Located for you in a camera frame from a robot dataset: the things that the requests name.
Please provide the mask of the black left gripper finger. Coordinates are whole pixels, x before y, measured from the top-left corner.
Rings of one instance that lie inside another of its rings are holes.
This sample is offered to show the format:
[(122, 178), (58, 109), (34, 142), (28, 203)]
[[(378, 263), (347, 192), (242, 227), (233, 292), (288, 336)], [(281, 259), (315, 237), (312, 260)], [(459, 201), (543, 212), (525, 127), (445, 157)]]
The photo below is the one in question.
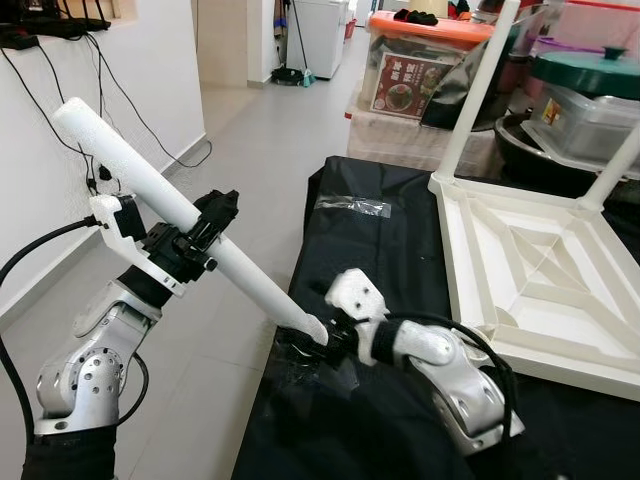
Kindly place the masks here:
[(236, 189), (221, 192), (212, 189), (205, 196), (197, 198), (195, 206), (198, 219), (192, 225), (192, 246), (207, 250), (232, 223), (238, 214), (238, 200), (241, 193)]

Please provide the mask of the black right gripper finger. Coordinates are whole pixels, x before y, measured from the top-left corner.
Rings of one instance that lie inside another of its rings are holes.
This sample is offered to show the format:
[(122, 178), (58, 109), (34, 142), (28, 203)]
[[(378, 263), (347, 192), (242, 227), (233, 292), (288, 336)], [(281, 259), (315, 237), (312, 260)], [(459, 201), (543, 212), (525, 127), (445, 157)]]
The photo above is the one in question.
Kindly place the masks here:
[(279, 334), (278, 353), (288, 365), (316, 367), (326, 362), (326, 347), (307, 334)]

